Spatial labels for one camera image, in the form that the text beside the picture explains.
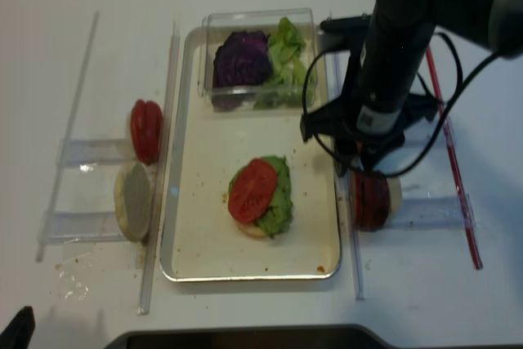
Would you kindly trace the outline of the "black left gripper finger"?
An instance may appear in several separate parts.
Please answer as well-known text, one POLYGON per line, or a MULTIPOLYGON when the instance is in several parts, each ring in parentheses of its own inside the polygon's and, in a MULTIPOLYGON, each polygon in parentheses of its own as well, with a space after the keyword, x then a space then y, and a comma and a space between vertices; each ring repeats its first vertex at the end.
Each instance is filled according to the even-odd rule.
POLYGON ((27 349, 34 330, 34 310, 31 306, 24 306, 1 332, 1 349, 27 349))

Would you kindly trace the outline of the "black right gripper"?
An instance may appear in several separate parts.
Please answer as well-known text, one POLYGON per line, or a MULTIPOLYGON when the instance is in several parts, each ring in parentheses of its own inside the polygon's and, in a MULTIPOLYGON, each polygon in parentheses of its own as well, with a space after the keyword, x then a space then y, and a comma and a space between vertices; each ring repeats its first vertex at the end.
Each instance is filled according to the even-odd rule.
POLYGON ((368 171, 405 145, 406 130, 424 119, 431 122, 436 114, 437 100, 410 93, 396 114, 378 113, 362 106, 356 116, 350 116, 349 106, 340 96, 303 114, 300 130, 304 141, 314 135, 333 137, 336 154, 347 156, 351 164, 368 171))

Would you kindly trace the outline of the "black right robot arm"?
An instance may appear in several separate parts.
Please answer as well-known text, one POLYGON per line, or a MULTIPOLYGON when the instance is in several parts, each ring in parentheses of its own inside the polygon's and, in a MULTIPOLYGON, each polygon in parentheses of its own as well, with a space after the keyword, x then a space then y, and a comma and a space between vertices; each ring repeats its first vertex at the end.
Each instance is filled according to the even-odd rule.
POLYGON ((337 174, 375 175, 376 165, 405 143, 405 131, 427 120, 440 131, 472 82, 458 74, 447 101, 414 94, 413 82, 434 35, 451 34, 489 50, 489 59, 522 53, 522 0, 375 0, 370 16, 320 24, 324 54, 350 54, 341 94, 304 111, 302 139, 333 138, 337 174))

